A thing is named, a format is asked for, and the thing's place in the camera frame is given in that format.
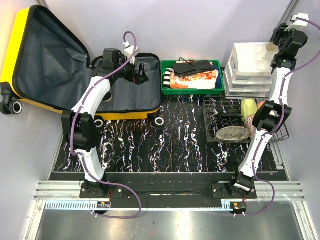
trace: suitcase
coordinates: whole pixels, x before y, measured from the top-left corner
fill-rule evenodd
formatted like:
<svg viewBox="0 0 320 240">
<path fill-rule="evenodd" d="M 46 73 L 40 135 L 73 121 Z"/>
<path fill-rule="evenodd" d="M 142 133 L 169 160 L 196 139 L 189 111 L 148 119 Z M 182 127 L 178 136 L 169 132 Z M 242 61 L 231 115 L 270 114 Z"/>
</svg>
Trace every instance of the suitcase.
<svg viewBox="0 0 320 240">
<path fill-rule="evenodd" d="M 119 78 L 111 89 L 112 100 L 103 101 L 96 115 L 104 120 L 157 116 L 160 60 L 140 53 L 136 61 L 144 64 L 149 81 L 136 85 Z M 71 110 L 89 86 L 92 68 L 86 47 L 51 11 L 39 5 L 22 9 L 14 21 L 1 73 L 0 112 L 21 113 L 20 101 L 57 113 Z"/>
</svg>

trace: gray floor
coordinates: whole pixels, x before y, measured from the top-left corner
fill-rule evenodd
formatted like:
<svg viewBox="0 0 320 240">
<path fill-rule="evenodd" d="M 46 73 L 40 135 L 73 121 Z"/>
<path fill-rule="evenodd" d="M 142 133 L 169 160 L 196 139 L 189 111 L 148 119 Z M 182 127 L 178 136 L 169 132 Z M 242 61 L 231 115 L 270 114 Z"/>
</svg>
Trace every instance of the gray floor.
<svg viewBox="0 0 320 240">
<path fill-rule="evenodd" d="M 259 211 L 257 202 L 248 213 Z M 125 215 L 129 212 L 113 212 Z M 38 240 L 302 240 L 294 209 L 275 202 L 264 214 L 218 216 L 208 212 L 143 212 L 129 220 L 95 218 L 87 211 L 45 210 Z"/>
</svg>

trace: white wall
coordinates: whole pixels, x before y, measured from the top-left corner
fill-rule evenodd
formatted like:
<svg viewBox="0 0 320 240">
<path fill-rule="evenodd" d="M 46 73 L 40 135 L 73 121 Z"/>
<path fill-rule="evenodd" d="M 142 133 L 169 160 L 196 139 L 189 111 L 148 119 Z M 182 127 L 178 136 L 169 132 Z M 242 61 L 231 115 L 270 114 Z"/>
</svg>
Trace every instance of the white wall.
<svg viewBox="0 0 320 240">
<path fill-rule="evenodd" d="M 35 3 L 0 0 L 0 70 L 16 13 Z M 20 115 L 0 113 L 0 239 L 17 240 L 22 235 L 38 182 L 49 174 L 61 132 L 59 114 L 28 104 Z"/>
<path fill-rule="evenodd" d="M 320 1 L 301 1 L 296 13 L 309 14 L 320 25 Z M 297 67 L 311 60 L 320 50 L 320 31 L 308 25 L 304 32 L 309 39 L 299 50 Z M 311 65 L 297 71 L 291 78 L 288 103 L 292 114 L 286 124 L 290 138 L 281 143 L 293 180 L 301 182 L 314 225 L 320 234 L 320 57 Z"/>
<path fill-rule="evenodd" d="M 269 41 L 290 0 L 46 2 L 92 59 L 105 48 L 123 50 L 123 33 L 131 30 L 141 51 L 161 60 L 215 59 L 224 66 L 234 43 Z"/>
</svg>

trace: wire dish rack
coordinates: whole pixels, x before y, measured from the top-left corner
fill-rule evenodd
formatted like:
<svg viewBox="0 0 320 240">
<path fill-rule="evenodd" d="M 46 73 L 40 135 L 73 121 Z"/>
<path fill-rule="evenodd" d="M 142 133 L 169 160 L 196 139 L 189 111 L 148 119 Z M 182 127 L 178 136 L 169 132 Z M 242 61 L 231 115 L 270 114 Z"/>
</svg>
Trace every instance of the wire dish rack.
<svg viewBox="0 0 320 240">
<path fill-rule="evenodd" d="M 264 101 L 266 99 L 256 99 L 257 102 Z M 244 127 L 244 123 L 241 117 L 241 101 L 242 99 L 227 99 L 225 97 L 205 96 L 203 99 L 204 109 L 204 124 L 206 131 L 206 140 L 209 143 L 250 143 L 251 139 L 245 140 L 223 140 L 216 138 L 218 130 L 230 126 Z M 282 142 L 289 138 L 289 132 L 286 124 L 273 135 L 270 140 L 271 143 Z"/>
</svg>

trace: black marble table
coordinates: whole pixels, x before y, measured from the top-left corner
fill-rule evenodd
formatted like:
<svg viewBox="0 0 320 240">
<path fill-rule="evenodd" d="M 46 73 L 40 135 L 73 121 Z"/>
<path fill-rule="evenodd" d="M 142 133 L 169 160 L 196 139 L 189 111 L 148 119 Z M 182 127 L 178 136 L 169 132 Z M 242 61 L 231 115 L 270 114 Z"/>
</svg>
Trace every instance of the black marble table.
<svg viewBox="0 0 320 240">
<path fill-rule="evenodd" d="M 168 95 L 163 97 L 162 130 L 147 119 L 106 121 L 101 132 L 98 155 L 106 172 L 235 172 L 249 144 L 208 143 L 203 117 L 203 97 Z M 54 172 L 83 172 L 69 145 L 62 143 Z M 276 172 L 268 145 L 259 171 Z"/>
</svg>

